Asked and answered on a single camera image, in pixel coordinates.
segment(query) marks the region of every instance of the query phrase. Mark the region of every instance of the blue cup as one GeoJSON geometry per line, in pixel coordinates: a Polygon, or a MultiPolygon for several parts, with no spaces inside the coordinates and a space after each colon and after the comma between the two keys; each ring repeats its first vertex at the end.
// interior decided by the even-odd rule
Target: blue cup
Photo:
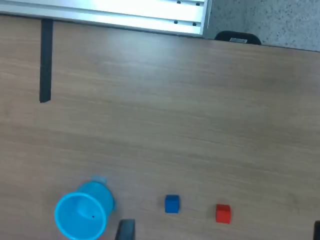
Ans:
{"type": "Polygon", "coordinates": [[[72,240],[95,240],[104,232],[114,199],[102,183],[89,181],[63,196],[54,211],[59,230],[72,240]]]}

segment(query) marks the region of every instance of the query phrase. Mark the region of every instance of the cup rim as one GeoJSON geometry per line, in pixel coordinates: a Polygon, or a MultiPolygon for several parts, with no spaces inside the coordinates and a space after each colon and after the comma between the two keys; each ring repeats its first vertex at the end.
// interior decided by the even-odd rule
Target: cup rim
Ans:
{"type": "Polygon", "coordinates": [[[54,220],[55,220],[55,223],[58,227],[58,229],[69,239],[72,239],[72,240],[96,240],[98,237],[100,237],[102,235],[102,233],[104,232],[105,228],[106,228],[106,225],[107,225],[107,216],[106,216],[106,212],[104,210],[104,208],[102,207],[101,203],[95,199],[94,197],[92,197],[91,195],[85,193],[85,192],[70,192],[66,195],[64,195],[59,201],[58,203],[56,204],[55,206],[55,210],[54,210],[54,220]],[[70,233],[68,233],[61,225],[60,221],[59,221],[59,218],[58,218],[58,211],[62,205],[62,203],[67,200],[67,199],[70,199],[70,198],[73,198],[73,197],[86,197],[88,199],[90,199],[91,201],[93,201],[100,209],[100,211],[103,213],[102,214],[102,226],[101,226],[101,229],[99,230],[99,232],[97,232],[97,234],[95,234],[94,236],[91,236],[91,237],[88,237],[88,238],[77,238],[73,235],[71,235],[70,233]]]}

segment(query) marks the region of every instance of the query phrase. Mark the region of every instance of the blue cube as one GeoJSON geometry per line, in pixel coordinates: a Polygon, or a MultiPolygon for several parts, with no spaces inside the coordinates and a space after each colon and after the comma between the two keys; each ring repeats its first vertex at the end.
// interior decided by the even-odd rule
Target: blue cube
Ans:
{"type": "Polygon", "coordinates": [[[180,209],[180,198],[178,195],[167,195],[164,200],[164,208],[167,214],[177,214],[180,209]]]}

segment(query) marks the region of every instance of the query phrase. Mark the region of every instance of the table surface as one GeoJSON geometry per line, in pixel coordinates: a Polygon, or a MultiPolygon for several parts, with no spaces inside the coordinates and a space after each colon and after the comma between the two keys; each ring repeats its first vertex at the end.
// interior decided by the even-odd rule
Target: table surface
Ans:
{"type": "Polygon", "coordinates": [[[58,22],[40,104],[40,30],[0,17],[1,239],[64,239],[55,204],[92,175],[117,201],[101,239],[122,218],[137,240],[312,239],[320,54],[58,22]]]}

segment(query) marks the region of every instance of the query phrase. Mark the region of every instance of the red cube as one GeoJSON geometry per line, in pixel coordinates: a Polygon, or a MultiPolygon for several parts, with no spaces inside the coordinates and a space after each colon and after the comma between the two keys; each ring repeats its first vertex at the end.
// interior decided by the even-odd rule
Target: red cube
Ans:
{"type": "Polygon", "coordinates": [[[221,224],[230,224],[231,208],[229,205],[223,205],[223,204],[216,205],[215,221],[221,224]]]}

